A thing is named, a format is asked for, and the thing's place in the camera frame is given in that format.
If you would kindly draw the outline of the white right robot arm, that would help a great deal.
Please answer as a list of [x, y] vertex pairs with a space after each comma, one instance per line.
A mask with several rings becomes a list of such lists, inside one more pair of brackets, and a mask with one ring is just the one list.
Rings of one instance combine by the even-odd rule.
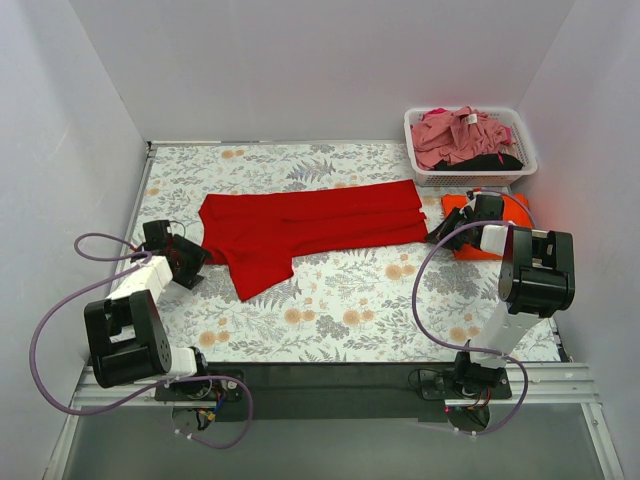
[[575, 297], [571, 234], [521, 226], [507, 215], [506, 195], [470, 191], [443, 202], [444, 219], [427, 241], [454, 254], [487, 253], [501, 259], [499, 303], [481, 332], [457, 349], [452, 364], [418, 373], [426, 399], [510, 395], [508, 355], [542, 320], [570, 307]]

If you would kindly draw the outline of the red t shirt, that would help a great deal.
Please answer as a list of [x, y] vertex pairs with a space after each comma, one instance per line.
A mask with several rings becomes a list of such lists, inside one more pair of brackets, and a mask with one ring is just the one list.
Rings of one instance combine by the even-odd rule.
[[428, 229], [413, 181], [262, 195], [209, 194], [202, 246], [229, 268], [246, 301], [292, 277], [296, 257], [424, 242]]

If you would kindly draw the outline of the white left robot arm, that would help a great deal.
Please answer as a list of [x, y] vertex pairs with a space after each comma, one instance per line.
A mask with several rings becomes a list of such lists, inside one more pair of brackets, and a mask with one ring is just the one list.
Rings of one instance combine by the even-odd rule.
[[143, 233], [131, 259], [137, 270], [84, 309], [94, 376], [103, 388], [176, 379], [188, 398], [203, 399], [213, 386], [205, 357], [196, 347], [170, 344], [157, 302], [170, 283], [188, 290], [201, 283], [200, 270], [210, 254], [173, 233], [169, 220], [147, 222]]

